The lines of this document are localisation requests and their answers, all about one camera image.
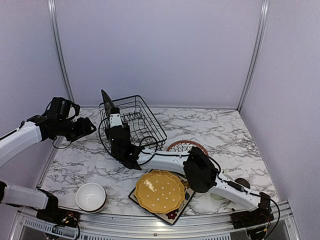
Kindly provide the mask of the black square floral plate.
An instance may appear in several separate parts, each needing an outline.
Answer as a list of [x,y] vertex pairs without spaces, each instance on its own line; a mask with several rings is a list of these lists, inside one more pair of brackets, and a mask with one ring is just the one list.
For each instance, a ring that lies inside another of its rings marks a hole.
[[101,95],[106,116],[109,118],[111,114],[119,114],[120,109],[115,106],[109,95],[103,89],[101,90]]

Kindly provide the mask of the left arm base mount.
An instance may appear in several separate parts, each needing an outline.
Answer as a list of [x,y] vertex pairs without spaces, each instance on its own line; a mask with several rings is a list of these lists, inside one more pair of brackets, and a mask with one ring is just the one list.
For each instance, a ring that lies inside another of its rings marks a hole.
[[56,227],[67,226],[76,228],[80,218],[80,213],[60,208],[58,206],[58,200],[50,198],[44,209],[37,210],[36,217],[40,220],[55,224]]

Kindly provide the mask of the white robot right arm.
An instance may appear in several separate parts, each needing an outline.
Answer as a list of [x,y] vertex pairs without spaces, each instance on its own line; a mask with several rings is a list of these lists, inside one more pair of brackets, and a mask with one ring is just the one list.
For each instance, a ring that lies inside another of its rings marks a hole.
[[111,156],[126,168],[161,170],[184,175],[196,193],[213,193],[249,210],[247,219],[258,224],[271,213],[271,197],[253,191],[221,173],[218,163],[197,146],[189,151],[155,151],[131,142],[130,133],[121,125],[107,130]]

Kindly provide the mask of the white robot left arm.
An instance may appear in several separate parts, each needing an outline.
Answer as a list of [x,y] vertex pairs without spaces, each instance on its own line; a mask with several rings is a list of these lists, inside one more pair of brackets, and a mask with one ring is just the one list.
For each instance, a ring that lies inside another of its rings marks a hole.
[[[55,140],[64,137],[73,143],[97,130],[89,118],[77,120],[53,120],[35,115],[0,138],[0,165],[5,165],[13,157],[25,149],[47,139]],[[63,211],[58,207],[58,199],[51,193],[41,189],[31,189],[14,184],[0,182],[0,202],[2,204],[30,207],[42,211],[53,223],[63,219]]]

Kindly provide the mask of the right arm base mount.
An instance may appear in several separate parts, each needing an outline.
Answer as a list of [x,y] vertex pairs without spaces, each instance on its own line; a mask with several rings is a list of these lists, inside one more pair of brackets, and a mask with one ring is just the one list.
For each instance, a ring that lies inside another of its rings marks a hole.
[[257,208],[253,211],[233,212],[231,222],[234,229],[248,228],[256,225],[261,225],[273,221],[274,215],[270,210]]

